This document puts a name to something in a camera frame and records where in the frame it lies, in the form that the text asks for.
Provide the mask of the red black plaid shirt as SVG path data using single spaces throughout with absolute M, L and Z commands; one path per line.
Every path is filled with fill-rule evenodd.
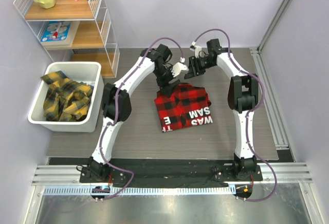
M 163 133 L 213 123 L 211 101 L 204 87 L 180 83 L 168 97 L 158 91 L 154 102 Z

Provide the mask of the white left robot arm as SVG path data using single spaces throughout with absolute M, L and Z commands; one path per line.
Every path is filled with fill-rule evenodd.
M 103 125 L 97 147 L 82 169 L 81 177 L 98 182 L 105 182 L 111 169 L 108 162 L 112 157 L 113 146 L 124 121 L 132 112 L 131 95 L 136 87 L 151 73 L 156 76 L 159 90 L 170 96 L 179 81 L 175 78 L 173 67 L 166 63 L 171 59 L 171 50 L 160 44 L 156 49 L 145 49 L 141 52 L 135 65 L 114 84 L 106 84 L 103 90 L 101 108 Z

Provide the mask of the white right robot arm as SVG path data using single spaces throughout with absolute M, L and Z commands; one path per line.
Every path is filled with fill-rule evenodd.
M 227 102 L 233 111 L 236 127 L 236 147 L 230 173 L 236 180 L 249 180 L 257 171 L 257 158 L 253 147 L 253 109 L 259 100 L 259 83 L 234 58 L 228 48 L 223 48 L 218 39 L 207 42 L 207 50 L 192 42 L 190 49 L 194 56 L 189 57 L 189 71 L 185 79 L 200 76 L 206 69 L 218 66 L 230 79 Z

